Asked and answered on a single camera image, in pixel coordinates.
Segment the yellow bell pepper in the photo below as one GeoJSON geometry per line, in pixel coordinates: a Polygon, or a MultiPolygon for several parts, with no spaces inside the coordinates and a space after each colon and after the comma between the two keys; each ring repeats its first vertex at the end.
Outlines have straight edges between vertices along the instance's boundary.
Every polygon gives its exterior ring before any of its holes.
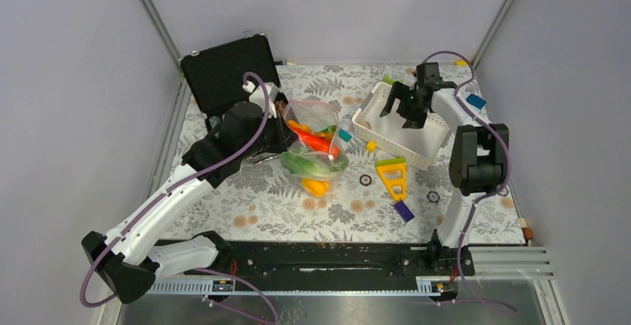
{"type": "Polygon", "coordinates": [[[303,178],[301,180],[301,186],[311,195],[320,198],[326,195],[330,190],[330,183],[328,181],[312,180],[303,178]]]}

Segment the orange carrot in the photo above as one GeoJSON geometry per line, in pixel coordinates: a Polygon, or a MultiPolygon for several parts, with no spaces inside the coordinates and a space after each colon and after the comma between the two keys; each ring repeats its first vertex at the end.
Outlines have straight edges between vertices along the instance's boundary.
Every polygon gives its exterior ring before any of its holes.
{"type": "Polygon", "coordinates": [[[290,129],[298,136],[299,140],[311,150],[315,152],[325,152],[328,155],[331,155],[333,158],[339,157],[340,149],[335,144],[332,144],[330,141],[326,141],[323,138],[314,136],[301,129],[297,129],[294,127],[291,127],[290,129]]]}

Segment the green cucumber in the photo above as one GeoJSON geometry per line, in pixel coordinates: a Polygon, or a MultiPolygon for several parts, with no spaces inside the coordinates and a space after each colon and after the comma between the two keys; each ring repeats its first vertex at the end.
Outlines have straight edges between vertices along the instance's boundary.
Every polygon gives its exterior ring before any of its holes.
{"type": "Polygon", "coordinates": [[[322,133],[332,133],[334,134],[337,130],[337,125],[330,125],[325,129],[321,130],[322,133]]]}

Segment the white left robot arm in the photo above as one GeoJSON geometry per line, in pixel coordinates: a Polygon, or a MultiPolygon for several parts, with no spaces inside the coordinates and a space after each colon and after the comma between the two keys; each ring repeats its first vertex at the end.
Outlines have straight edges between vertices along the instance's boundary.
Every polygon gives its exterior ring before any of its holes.
{"type": "Polygon", "coordinates": [[[156,243],[190,206],[238,173],[243,160],[283,152],[295,139],[280,120],[276,103],[236,103],[192,144],[169,179],[132,215],[105,234],[91,231],[83,237],[91,270],[122,303],[136,301],[157,280],[184,271],[223,273],[231,255],[214,231],[169,245],[156,243]]]}

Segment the clear zip top bag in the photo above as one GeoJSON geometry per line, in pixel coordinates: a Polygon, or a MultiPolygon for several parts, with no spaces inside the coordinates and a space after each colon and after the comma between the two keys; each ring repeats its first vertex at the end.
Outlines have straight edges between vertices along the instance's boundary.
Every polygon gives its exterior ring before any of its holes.
{"type": "MultiPolygon", "coordinates": [[[[287,108],[284,110],[283,118],[284,118],[285,124],[288,120],[294,120],[298,123],[307,125],[313,131],[314,136],[323,138],[326,141],[330,141],[332,144],[335,144],[340,149],[340,154],[342,153],[345,154],[345,151],[342,148],[342,139],[339,137],[339,134],[338,134],[339,127],[340,127],[339,114],[336,108],[330,105],[329,103],[325,103],[319,100],[291,100],[287,108]],[[334,134],[321,132],[321,130],[325,129],[326,127],[330,125],[337,125],[337,130],[334,134]]],[[[297,136],[296,141],[292,142],[291,146],[288,148],[287,151],[290,151],[291,149],[297,149],[297,148],[304,148],[308,152],[315,152],[311,150],[309,147],[307,147],[305,144],[303,144],[299,140],[298,136],[297,136]]],[[[309,179],[319,180],[319,181],[330,181],[335,178],[325,179],[325,180],[314,179],[314,178],[309,178],[309,179]]]]}

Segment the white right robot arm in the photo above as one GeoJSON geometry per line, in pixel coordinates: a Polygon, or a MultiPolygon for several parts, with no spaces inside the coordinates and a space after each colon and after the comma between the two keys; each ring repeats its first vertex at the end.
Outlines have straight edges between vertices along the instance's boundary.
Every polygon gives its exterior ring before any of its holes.
{"type": "Polygon", "coordinates": [[[421,129],[429,113],[435,113],[455,136],[449,160],[453,194],[426,255],[429,269],[445,274],[461,263],[478,204],[496,195],[510,178],[509,129],[473,111],[460,96],[461,87],[442,78],[436,62],[419,64],[415,76],[411,86],[391,81],[380,114],[385,117],[395,111],[405,120],[403,128],[421,129]]]}

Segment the green lettuce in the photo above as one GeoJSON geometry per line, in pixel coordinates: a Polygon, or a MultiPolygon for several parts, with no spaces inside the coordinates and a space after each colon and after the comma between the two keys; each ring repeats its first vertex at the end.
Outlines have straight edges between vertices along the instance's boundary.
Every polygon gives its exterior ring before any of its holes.
{"type": "Polygon", "coordinates": [[[350,163],[344,153],[334,158],[323,152],[308,152],[304,148],[283,152],[280,160],[291,175],[322,180],[335,178],[350,163]]]}

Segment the white plastic basket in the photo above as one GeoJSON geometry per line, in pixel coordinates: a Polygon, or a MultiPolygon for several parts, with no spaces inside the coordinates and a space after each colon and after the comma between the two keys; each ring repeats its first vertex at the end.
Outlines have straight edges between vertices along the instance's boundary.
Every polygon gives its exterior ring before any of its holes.
{"type": "Polygon", "coordinates": [[[437,161],[449,134],[446,122],[436,114],[429,114],[422,129],[403,129],[405,119],[392,109],[383,118],[379,116],[391,90],[391,85],[378,82],[352,117],[353,133],[364,141],[374,141],[377,147],[408,164],[427,170],[437,161]],[[371,130],[359,125],[366,120],[371,130]]]}

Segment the orange brown food piece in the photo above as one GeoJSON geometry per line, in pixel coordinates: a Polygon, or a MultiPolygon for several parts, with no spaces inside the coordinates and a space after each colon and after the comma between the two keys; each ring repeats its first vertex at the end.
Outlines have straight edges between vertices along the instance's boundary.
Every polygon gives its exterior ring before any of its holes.
{"type": "Polygon", "coordinates": [[[294,120],[288,120],[286,122],[287,126],[298,135],[309,135],[314,136],[313,131],[305,124],[298,123],[294,120]]]}

